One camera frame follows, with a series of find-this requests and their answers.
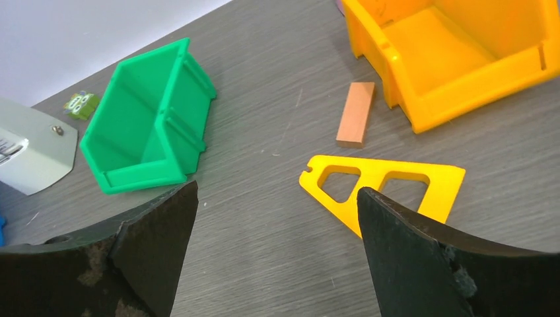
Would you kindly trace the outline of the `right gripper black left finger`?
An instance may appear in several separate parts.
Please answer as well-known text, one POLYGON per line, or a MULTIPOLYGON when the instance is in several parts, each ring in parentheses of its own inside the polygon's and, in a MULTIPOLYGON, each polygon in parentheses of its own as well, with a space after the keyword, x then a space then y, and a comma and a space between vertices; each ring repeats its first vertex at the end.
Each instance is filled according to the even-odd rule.
POLYGON ((42 244, 1 249, 2 316, 169 316, 196 182, 42 244))

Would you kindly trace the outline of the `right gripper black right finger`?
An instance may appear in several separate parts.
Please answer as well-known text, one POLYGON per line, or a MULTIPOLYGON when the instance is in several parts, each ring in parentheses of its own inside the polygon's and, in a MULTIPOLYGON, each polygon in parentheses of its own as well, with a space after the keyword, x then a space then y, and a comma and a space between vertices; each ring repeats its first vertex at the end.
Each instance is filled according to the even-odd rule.
POLYGON ((558 253, 462 232, 368 187, 357 207, 381 315, 559 315, 558 253))

